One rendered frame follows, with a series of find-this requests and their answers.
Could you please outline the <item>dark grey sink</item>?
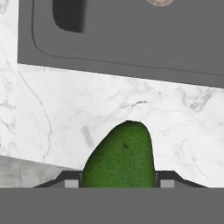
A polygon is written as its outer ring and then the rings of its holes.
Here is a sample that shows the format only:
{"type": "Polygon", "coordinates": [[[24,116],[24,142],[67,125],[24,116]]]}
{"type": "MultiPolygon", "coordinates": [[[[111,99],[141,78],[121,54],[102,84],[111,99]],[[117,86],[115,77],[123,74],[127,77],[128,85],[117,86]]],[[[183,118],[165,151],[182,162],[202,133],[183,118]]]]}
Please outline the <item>dark grey sink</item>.
{"type": "Polygon", "coordinates": [[[224,0],[18,0],[21,64],[224,88],[224,0]]]}

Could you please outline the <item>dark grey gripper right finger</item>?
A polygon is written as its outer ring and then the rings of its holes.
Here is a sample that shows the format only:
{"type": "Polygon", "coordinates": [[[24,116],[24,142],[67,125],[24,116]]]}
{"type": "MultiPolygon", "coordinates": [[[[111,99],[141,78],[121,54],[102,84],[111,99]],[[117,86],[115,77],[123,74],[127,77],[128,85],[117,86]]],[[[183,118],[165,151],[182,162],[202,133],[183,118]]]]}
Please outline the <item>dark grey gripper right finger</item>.
{"type": "Polygon", "coordinates": [[[205,188],[204,185],[181,178],[175,171],[156,171],[158,188],[205,188]]]}

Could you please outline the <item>green avocado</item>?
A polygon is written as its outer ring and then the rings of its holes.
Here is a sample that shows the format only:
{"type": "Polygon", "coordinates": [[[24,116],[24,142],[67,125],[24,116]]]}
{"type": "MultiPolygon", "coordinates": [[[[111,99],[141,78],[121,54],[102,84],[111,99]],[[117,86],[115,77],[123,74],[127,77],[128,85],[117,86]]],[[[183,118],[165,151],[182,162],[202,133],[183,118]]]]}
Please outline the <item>green avocado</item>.
{"type": "Polygon", "coordinates": [[[82,187],[155,186],[151,136],[141,122],[115,126],[94,149],[82,172],[82,187]]]}

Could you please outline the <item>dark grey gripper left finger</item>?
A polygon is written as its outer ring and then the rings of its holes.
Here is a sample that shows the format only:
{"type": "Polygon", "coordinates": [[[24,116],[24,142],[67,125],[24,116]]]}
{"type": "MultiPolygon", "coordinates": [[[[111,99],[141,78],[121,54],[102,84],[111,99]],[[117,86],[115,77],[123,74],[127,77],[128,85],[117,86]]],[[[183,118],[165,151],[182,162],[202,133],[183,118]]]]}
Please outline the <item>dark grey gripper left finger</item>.
{"type": "Polygon", "coordinates": [[[81,177],[82,171],[62,171],[57,178],[36,185],[36,188],[80,188],[81,177]]]}

